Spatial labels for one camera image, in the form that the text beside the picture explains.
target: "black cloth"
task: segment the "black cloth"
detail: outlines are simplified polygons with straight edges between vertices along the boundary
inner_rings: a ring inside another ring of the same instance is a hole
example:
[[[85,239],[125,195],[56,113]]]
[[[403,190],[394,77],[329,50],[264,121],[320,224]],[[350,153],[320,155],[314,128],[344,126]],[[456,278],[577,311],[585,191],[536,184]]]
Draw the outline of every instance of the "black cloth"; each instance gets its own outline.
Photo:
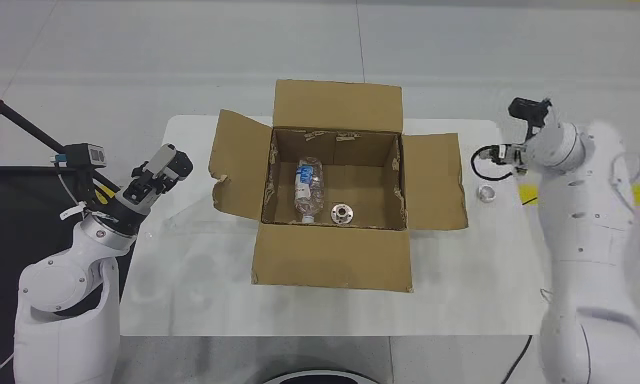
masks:
[[[62,169],[62,175],[77,197],[74,172]],[[72,206],[52,168],[0,167],[0,363],[13,353],[20,274],[26,266],[71,246],[73,226],[80,215],[65,221],[59,215]],[[120,296],[131,255],[118,258]],[[81,303],[59,314],[76,316],[95,308],[101,291],[99,286]],[[0,371],[0,383],[13,382],[13,364],[9,363]]]

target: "box flap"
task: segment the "box flap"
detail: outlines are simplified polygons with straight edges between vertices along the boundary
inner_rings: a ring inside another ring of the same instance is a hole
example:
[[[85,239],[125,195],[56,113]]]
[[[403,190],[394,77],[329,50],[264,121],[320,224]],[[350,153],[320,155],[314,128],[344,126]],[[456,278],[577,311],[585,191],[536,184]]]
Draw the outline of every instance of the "box flap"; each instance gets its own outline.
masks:
[[[267,174],[271,127],[221,110],[209,173],[218,179],[213,205],[221,212],[259,220]]]
[[[402,88],[278,80],[274,127],[402,132]]]
[[[468,227],[458,134],[403,135],[402,143],[408,227]]]
[[[254,284],[412,292],[409,233],[260,224]]]

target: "gray floor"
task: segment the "gray floor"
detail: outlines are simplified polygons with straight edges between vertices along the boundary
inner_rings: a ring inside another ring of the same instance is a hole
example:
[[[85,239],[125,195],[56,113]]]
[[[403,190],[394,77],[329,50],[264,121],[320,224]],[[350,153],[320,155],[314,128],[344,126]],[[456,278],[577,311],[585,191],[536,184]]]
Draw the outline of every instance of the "gray floor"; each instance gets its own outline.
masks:
[[[405,114],[499,122],[550,95],[638,152],[639,4],[553,0],[0,0],[0,94],[107,175],[160,145],[178,114],[270,115],[277,78],[402,85]],[[0,163],[51,152],[0,121]],[[535,176],[527,180],[535,181]],[[535,227],[535,208],[532,212]],[[118,383],[256,383],[337,367],[383,383],[497,383],[526,337],[123,338]],[[513,383],[542,383],[534,341]]]

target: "bottle label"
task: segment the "bottle label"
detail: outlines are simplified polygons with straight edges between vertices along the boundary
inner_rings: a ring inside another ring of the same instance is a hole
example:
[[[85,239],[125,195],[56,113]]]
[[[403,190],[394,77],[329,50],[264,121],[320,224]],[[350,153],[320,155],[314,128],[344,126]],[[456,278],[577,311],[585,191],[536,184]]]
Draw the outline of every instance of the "bottle label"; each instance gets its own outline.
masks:
[[[311,198],[313,166],[302,165],[296,170],[296,199]]]

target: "metal ring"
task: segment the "metal ring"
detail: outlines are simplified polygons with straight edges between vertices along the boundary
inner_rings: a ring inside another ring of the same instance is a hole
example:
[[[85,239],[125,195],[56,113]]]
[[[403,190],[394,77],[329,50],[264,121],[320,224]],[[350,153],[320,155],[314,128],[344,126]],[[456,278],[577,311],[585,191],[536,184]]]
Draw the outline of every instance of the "metal ring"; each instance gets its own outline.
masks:
[[[349,224],[353,220],[353,209],[345,203],[339,203],[331,209],[331,220],[336,224]]]

